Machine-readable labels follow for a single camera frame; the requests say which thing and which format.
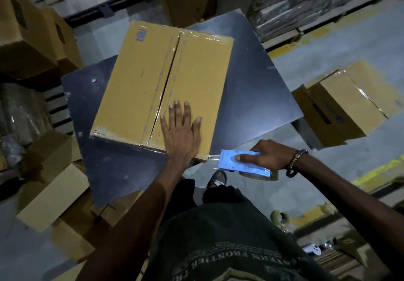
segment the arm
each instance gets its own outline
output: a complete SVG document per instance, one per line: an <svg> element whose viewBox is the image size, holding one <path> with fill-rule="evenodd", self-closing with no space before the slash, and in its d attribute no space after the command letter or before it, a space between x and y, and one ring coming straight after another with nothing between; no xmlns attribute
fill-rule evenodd
<svg viewBox="0 0 404 281"><path fill-rule="evenodd" d="M140 273L171 194L189 162L198 153L201 140L201 118L191 125L191 108L187 102L184 116L181 105L175 101L175 106L170 105L169 117L170 128L164 116L160 118L167 164L111 230L106 242L88 258L77 281L132 281Z"/></svg>
<svg viewBox="0 0 404 281"><path fill-rule="evenodd" d="M290 163L297 150L267 140L259 141L252 151L261 154L240 155L236 159L279 170ZM393 274L402 273L404 216L346 181L308 154L301 156L295 168L317 187L371 244Z"/></svg>

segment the black pants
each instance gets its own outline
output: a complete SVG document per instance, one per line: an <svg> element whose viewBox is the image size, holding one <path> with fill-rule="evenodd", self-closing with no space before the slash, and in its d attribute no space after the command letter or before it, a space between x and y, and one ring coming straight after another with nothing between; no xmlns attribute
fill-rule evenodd
<svg viewBox="0 0 404 281"><path fill-rule="evenodd" d="M193 179L185 179L177 184L167 204L160 225L179 213L197 207L193 198L194 188L195 180ZM240 203L249 200L243 196L238 188L220 185L218 187L208 188L203 194L202 201L203 203Z"/></svg>

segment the forearm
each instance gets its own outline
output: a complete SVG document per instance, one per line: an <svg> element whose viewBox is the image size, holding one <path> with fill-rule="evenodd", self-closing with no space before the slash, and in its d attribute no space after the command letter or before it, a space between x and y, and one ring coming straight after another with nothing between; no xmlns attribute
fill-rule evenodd
<svg viewBox="0 0 404 281"><path fill-rule="evenodd" d="M153 183L111 229L77 280L135 280L149 252L165 207L184 169L169 160Z"/></svg>
<svg viewBox="0 0 404 281"><path fill-rule="evenodd" d="M404 258L404 217L346 181L316 158L303 155L296 163L305 176L371 244L392 272Z"/></svg>

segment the person's left hand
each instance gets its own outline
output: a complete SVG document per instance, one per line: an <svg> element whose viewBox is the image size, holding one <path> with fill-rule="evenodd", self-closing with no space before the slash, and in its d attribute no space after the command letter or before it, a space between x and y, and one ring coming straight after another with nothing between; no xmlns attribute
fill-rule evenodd
<svg viewBox="0 0 404 281"><path fill-rule="evenodd" d="M167 155L169 160L174 160L186 168L199 150L202 118L198 117L191 125L191 106L187 101L184 103L183 116L181 104L175 100L174 105L169 106L169 122L170 127L167 126L164 115L161 115L161 130Z"/></svg>

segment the hand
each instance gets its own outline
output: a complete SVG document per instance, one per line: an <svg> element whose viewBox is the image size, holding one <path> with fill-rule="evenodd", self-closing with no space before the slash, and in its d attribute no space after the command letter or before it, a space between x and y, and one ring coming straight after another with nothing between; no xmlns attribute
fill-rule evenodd
<svg viewBox="0 0 404 281"><path fill-rule="evenodd" d="M184 103L184 116L181 104L178 100L169 107L170 127L167 126L164 115L160 117L161 130L164 136L164 144L169 160L180 163L183 168L189 165L199 150L201 143L200 127L202 118L198 117L191 125L191 107Z"/></svg>
<svg viewBox="0 0 404 281"><path fill-rule="evenodd" d="M260 152L260 155L236 155L236 161L253 163L270 170L285 169L295 156L297 150L273 140L260 140L251 151Z"/></svg>

